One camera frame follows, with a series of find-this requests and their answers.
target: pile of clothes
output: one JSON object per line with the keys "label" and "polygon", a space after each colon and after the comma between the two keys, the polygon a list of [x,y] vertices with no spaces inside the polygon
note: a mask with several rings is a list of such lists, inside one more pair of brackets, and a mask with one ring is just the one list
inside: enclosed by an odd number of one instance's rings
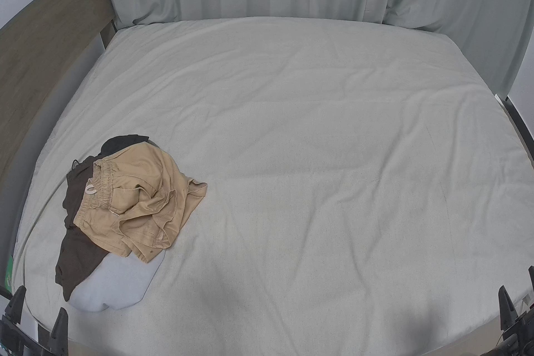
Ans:
{"label": "pile of clothes", "polygon": [[207,190],[142,135],[109,139],[98,156],[75,160],[67,186],[56,283],[65,301],[91,312],[144,297]]}

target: wrinkled sheet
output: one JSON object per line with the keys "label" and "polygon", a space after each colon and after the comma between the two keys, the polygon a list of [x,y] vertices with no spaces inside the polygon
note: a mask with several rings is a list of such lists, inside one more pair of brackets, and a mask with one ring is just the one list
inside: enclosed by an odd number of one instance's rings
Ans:
{"label": "wrinkled sheet", "polygon": [[[149,135],[209,190],[144,299],[82,313],[54,266],[65,173]],[[51,328],[110,355],[408,355],[530,288],[534,171],[445,36],[246,18],[121,30],[46,144],[14,283]]]}

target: black cloth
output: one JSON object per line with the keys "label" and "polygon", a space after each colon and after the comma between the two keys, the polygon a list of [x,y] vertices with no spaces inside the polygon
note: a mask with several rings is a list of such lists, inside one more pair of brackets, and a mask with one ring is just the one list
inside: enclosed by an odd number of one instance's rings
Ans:
{"label": "black cloth", "polygon": [[142,135],[121,135],[107,140],[98,156],[89,156],[83,162],[73,161],[67,173],[67,192],[63,207],[65,217],[65,237],[61,242],[59,258],[56,265],[56,283],[63,287],[63,298],[69,301],[74,288],[83,282],[109,253],[94,244],[77,226],[74,217],[82,203],[87,180],[93,176],[93,163],[139,142],[148,141]]}

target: white bed sheet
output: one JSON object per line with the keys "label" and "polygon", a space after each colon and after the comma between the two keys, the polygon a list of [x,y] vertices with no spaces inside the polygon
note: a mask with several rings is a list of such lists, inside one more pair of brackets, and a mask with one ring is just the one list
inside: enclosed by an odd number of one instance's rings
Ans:
{"label": "white bed sheet", "polygon": [[[135,306],[82,313],[54,283],[65,173],[149,135],[206,198]],[[119,31],[50,137],[15,286],[106,355],[423,353],[530,288],[534,171],[447,37],[325,19]]]}

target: wooden headboard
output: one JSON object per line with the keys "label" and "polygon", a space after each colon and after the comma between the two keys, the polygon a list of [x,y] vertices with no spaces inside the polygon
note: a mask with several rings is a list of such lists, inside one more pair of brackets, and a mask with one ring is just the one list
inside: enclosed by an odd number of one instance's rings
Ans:
{"label": "wooden headboard", "polygon": [[[34,0],[0,29],[0,189],[47,97],[98,33],[109,43],[114,17],[110,0]],[[3,273],[17,213],[0,206],[0,224]]]}

